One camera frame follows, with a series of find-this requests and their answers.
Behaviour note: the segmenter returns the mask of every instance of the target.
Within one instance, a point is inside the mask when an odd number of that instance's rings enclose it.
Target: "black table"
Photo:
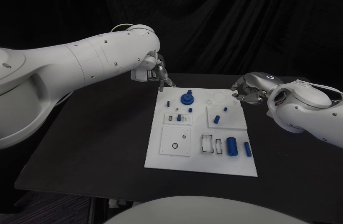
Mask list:
[[[170,77],[178,87],[213,89],[229,89],[239,78]],[[289,82],[295,77],[281,79]],[[265,104],[242,104],[257,177],[144,168],[157,86],[122,74],[74,92],[15,188],[138,202],[211,196],[306,220],[343,223],[343,149],[306,132],[286,132],[265,115]]]

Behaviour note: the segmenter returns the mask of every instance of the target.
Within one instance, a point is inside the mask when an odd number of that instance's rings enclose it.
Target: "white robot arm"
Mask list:
[[[232,91],[240,85],[246,95],[233,94],[233,97],[249,104],[259,104],[266,98],[266,115],[286,131],[306,130],[319,140],[343,148],[343,100],[331,101],[314,87],[337,92],[343,98],[337,89],[301,80],[283,84],[275,76],[259,72],[242,76]]]
[[[131,26],[73,43],[31,50],[0,48],[0,148],[41,125],[59,99],[73,90],[131,71],[136,81],[174,87],[158,58],[152,29]]]

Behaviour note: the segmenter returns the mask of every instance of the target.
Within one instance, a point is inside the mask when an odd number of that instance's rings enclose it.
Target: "white pegboard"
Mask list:
[[[188,89],[191,90],[194,102],[191,105],[184,105],[180,102],[180,97],[187,93]],[[158,92],[145,168],[257,176],[253,157],[246,156],[243,147],[243,143],[249,142],[249,137],[240,102],[232,97],[234,92],[221,89],[196,88],[164,88],[164,91]],[[191,124],[165,124],[167,113],[190,114]],[[220,127],[216,127],[214,124],[211,125],[216,113],[220,113],[217,114],[220,116],[217,123]],[[168,132],[170,139],[162,139],[162,128],[168,127],[188,129],[188,154],[184,154],[180,150],[181,155],[178,151],[175,152],[178,148],[171,148],[172,143],[183,142],[181,136],[184,134],[181,134],[181,131],[172,134]],[[211,135],[213,153],[201,151],[201,135]],[[227,155],[227,137],[234,137],[237,142],[239,154],[233,157]],[[219,142],[221,154],[217,153]],[[168,147],[168,150],[175,153],[172,155],[161,154],[161,147]]]

